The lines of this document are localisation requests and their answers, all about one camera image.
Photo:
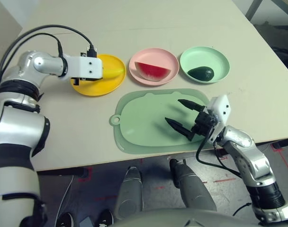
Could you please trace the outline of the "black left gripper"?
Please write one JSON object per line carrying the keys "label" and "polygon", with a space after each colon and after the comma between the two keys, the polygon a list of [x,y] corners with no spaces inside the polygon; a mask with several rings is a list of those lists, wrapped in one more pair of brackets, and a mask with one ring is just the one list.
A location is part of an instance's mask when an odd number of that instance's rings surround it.
{"label": "black left gripper", "polygon": [[101,78],[99,79],[97,78],[72,78],[72,80],[73,80],[73,85],[79,86],[80,81],[97,81],[97,80],[101,80]]}

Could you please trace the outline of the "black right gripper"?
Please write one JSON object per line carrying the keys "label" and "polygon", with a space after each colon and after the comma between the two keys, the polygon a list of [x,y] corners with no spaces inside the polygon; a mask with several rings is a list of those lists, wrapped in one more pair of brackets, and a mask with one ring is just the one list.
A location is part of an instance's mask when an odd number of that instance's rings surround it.
{"label": "black right gripper", "polygon": [[178,99],[178,101],[190,110],[195,110],[198,113],[192,131],[183,127],[183,125],[173,119],[165,117],[165,121],[178,133],[185,136],[189,141],[192,141],[195,134],[200,136],[208,136],[210,131],[216,125],[216,117],[204,112],[204,106],[186,99]]}

